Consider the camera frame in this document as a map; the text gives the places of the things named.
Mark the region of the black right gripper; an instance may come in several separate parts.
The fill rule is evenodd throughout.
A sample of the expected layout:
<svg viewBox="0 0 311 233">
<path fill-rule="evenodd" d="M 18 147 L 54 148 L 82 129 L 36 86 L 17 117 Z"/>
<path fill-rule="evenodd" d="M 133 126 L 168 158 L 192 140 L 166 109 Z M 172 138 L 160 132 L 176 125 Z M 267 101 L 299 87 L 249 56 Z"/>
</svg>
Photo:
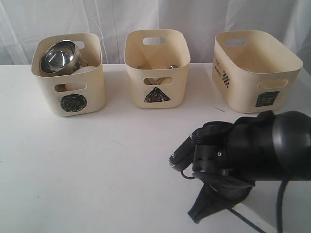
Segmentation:
<svg viewBox="0 0 311 233">
<path fill-rule="evenodd" d="M 254 181 L 233 175 L 194 171 L 193 176 L 203 182 L 196 201 L 188 211 L 189 217 L 196 224 L 205 217 L 242 202 L 255 186 Z"/>
</svg>

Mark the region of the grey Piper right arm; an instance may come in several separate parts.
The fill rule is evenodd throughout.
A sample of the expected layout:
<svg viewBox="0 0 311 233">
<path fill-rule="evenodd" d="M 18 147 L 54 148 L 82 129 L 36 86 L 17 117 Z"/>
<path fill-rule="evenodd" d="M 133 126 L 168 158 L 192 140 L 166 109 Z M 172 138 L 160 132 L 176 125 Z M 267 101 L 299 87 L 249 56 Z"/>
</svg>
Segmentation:
<svg viewBox="0 0 311 233">
<path fill-rule="evenodd" d="M 203 182 L 188 212 L 195 223 L 244 201 L 257 181 L 311 179 L 311 119 L 301 112 L 209 122 L 191 142 L 193 176 Z"/>
</svg>

